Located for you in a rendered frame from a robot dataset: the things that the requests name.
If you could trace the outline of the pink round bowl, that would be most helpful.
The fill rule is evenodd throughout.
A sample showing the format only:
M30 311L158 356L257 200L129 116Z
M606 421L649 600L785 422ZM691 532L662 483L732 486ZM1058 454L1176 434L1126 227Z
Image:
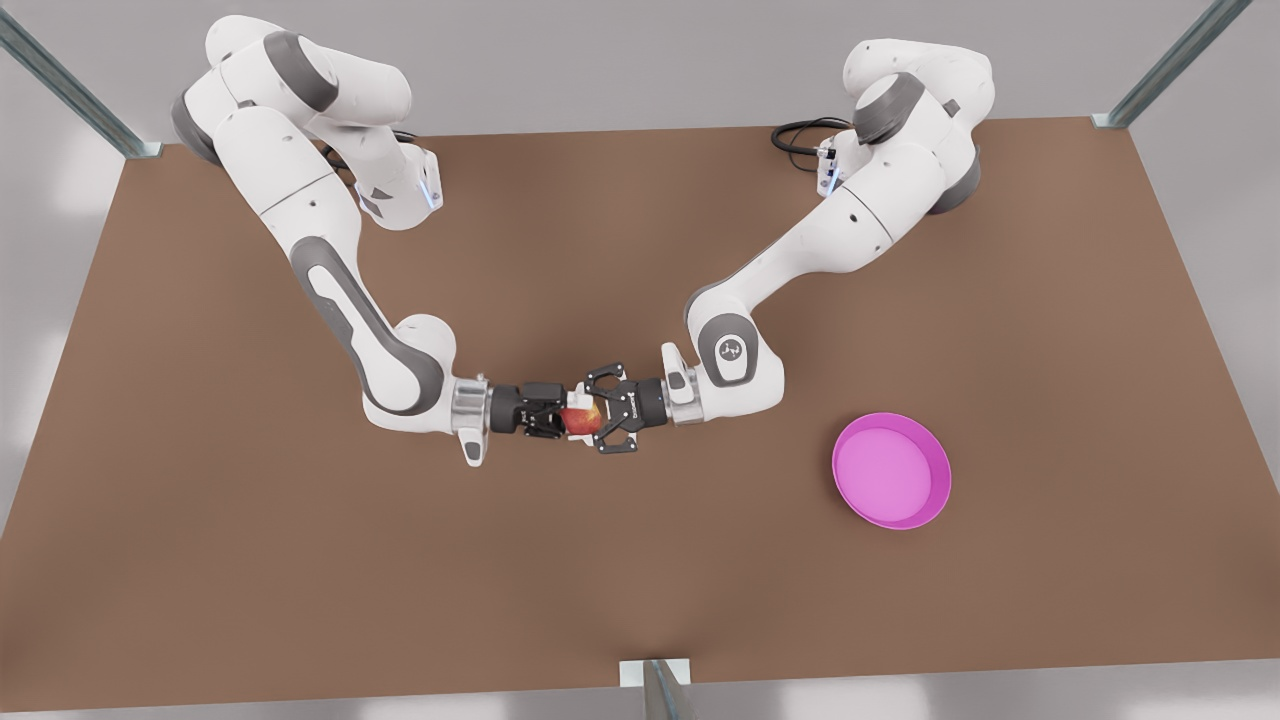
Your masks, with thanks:
M833 443L831 471L841 500L868 523L911 530L937 519L952 492L952 468L938 438L919 421L872 413Z

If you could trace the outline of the silver frame post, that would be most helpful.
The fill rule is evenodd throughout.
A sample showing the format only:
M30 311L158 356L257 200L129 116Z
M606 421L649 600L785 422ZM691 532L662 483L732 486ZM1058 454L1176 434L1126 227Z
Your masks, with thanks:
M123 158L148 159L163 154L160 142L143 141L3 6L0 47Z
M1091 124L1096 129L1130 128L1253 3L1213 0L1108 111L1091 115Z
M620 687L643 689L644 720L699 720L687 696L689 659L620 661Z

